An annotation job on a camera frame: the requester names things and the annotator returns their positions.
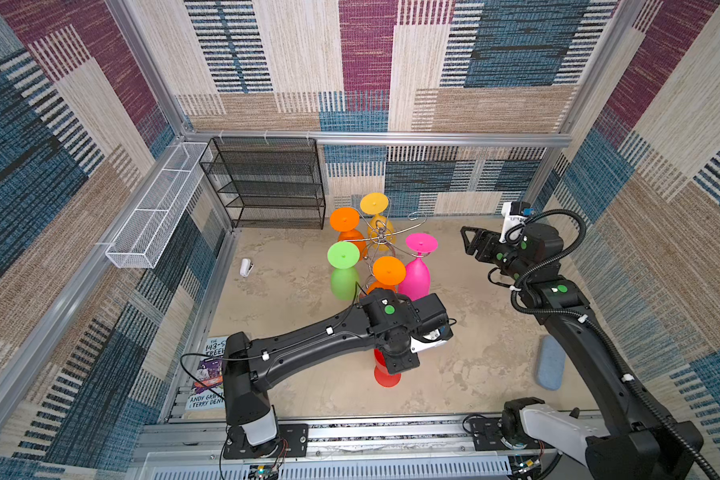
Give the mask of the red wine glass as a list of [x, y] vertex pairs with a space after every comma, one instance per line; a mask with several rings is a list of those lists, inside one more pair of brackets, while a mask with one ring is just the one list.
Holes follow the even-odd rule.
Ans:
[[374, 349], [373, 354], [376, 363], [374, 368], [374, 378], [376, 382], [385, 388], [392, 388], [398, 385], [401, 381], [402, 375], [389, 373], [384, 355], [380, 350]]

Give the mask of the pink wine glass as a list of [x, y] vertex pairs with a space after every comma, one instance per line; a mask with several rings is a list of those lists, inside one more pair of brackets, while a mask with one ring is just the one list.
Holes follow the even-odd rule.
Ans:
[[407, 237], [406, 246], [414, 259], [406, 265], [406, 276], [398, 285], [398, 291], [412, 301], [430, 294], [431, 275], [423, 258], [438, 248], [438, 241], [426, 233], [414, 233]]

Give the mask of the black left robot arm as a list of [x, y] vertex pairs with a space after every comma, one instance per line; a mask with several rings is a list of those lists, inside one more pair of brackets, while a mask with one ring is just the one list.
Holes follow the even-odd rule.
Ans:
[[419, 352], [448, 342], [455, 321], [432, 293], [418, 300], [375, 289], [325, 320], [285, 334], [226, 340], [221, 374], [228, 446], [269, 456], [282, 444], [268, 392], [285, 379], [349, 353], [378, 350], [397, 375], [420, 366]]

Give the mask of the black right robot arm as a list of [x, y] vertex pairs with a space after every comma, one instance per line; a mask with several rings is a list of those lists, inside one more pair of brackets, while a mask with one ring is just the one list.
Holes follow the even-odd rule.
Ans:
[[534, 440], [556, 447], [595, 479], [684, 479], [698, 466], [710, 479], [718, 473], [701, 453], [704, 440], [690, 421], [679, 422], [647, 390], [597, 320], [579, 287], [560, 275], [560, 262], [586, 236], [564, 244], [540, 216], [504, 232], [464, 226], [467, 255], [493, 264], [509, 284], [510, 303], [533, 316], [558, 342], [585, 382], [602, 415], [604, 436], [536, 397], [506, 402], [504, 441], [525, 446]]

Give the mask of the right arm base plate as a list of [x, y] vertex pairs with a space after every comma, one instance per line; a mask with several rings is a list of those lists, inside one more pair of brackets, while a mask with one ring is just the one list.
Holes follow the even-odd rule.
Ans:
[[470, 414], [462, 419], [462, 430], [471, 438], [474, 449], [486, 451], [528, 451], [538, 453], [556, 453], [549, 443], [531, 439], [526, 434], [506, 434], [502, 419], [496, 416]]

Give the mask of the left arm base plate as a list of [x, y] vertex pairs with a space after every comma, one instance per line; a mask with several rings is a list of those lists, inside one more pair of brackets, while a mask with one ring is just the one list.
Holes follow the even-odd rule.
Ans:
[[271, 458], [285, 451], [286, 458], [302, 458], [307, 454], [309, 425], [306, 423], [279, 423], [274, 439], [252, 446], [242, 427], [230, 427], [222, 450], [224, 460]]

